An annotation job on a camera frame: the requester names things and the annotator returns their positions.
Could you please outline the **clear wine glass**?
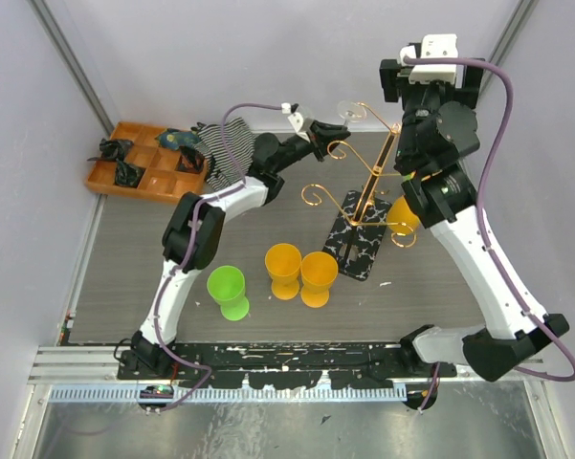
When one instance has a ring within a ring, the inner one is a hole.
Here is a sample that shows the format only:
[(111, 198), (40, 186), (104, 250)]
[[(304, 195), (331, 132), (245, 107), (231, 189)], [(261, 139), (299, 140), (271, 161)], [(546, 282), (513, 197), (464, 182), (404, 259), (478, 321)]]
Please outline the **clear wine glass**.
[(359, 102), (342, 100), (337, 105), (338, 115), (343, 119), (343, 126), (349, 127), (362, 122), (367, 117), (367, 111)]

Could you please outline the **orange plastic goblet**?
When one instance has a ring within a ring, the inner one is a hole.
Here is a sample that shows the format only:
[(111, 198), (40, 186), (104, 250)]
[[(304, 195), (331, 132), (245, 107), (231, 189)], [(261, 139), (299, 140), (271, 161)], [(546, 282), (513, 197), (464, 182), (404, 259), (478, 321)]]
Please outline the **orange plastic goblet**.
[(272, 279), (273, 296), (281, 300), (290, 300), (299, 293), (301, 261), (301, 253), (294, 245), (279, 243), (268, 249), (264, 262)]
[(420, 226), (420, 220), (409, 208), (405, 196), (400, 196), (387, 213), (387, 224), (399, 236), (413, 234)]
[(307, 254), (300, 265), (303, 303), (310, 308), (323, 307), (329, 300), (330, 289), (338, 274), (338, 263), (332, 255), (324, 251)]

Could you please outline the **gold wine glass rack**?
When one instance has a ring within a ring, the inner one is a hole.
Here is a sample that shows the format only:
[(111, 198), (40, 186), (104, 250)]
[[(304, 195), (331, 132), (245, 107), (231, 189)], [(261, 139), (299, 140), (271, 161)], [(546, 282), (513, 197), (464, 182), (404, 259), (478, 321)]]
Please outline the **gold wine glass rack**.
[(402, 126), (400, 122), (387, 123), (369, 105), (363, 105), (368, 115), (372, 115), (387, 129), (387, 136), (373, 164), (347, 141), (334, 141), (327, 145), (326, 152), (334, 160), (343, 160), (348, 154), (354, 155), (367, 170), (368, 176), (361, 190), (350, 190), (340, 203), (332, 193), (320, 184), (310, 184), (301, 191), (302, 201), (310, 207), (317, 207), (327, 197), (338, 209), (334, 224), (326, 238), (322, 250), (332, 255), (339, 267), (339, 273), (366, 281), (372, 271), (377, 254), (386, 235), (393, 245), (409, 249), (417, 242), (416, 231), (408, 236), (393, 233), (387, 224), (387, 213), (392, 204), (377, 197), (377, 187), (383, 178), (390, 154), (395, 149)]

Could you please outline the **green plastic goblet front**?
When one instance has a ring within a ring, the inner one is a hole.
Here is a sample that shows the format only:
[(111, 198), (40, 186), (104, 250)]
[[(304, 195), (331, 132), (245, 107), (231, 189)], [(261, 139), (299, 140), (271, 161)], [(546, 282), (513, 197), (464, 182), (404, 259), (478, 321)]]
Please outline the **green plastic goblet front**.
[(225, 319), (239, 321), (249, 313), (245, 276), (238, 268), (225, 265), (213, 270), (207, 290)]

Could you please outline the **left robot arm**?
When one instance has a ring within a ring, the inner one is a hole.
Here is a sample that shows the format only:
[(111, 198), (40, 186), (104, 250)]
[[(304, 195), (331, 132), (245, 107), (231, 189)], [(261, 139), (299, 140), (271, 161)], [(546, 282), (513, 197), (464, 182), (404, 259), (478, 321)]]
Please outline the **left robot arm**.
[(186, 193), (177, 204), (162, 238), (163, 272), (149, 312), (118, 362), (151, 379), (166, 376), (173, 363), (177, 325), (197, 277), (214, 259), (224, 225), (235, 217), (272, 202), (284, 180), (280, 172), (312, 155), (322, 161), (332, 141), (344, 141), (348, 128), (307, 120), (281, 141), (272, 133), (253, 139), (245, 175), (233, 185), (210, 194)]

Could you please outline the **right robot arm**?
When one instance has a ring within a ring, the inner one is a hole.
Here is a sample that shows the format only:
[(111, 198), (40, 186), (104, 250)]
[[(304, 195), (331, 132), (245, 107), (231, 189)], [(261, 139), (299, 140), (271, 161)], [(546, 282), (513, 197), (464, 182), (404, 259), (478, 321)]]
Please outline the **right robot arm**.
[[(503, 83), (506, 100), (498, 132), (477, 186), (460, 165), (480, 147), (475, 108), (484, 72)], [(480, 59), (405, 57), (379, 68), (387, 102), (401, 102), (395, 170), (403, 177), (408, 209), (444, 247), (483, 314), (481, 325), (442, 329), (424, 325), (403, 337), (400, 362), (420, 377), (435, 363), (465, 364), (494, 382), (549, 344), (560, 350), (569, 330), (562, 314), (549, 314), (528, 291), (494, 236), (483, 205), (492, 160), (514, 102), (510, 77)]]

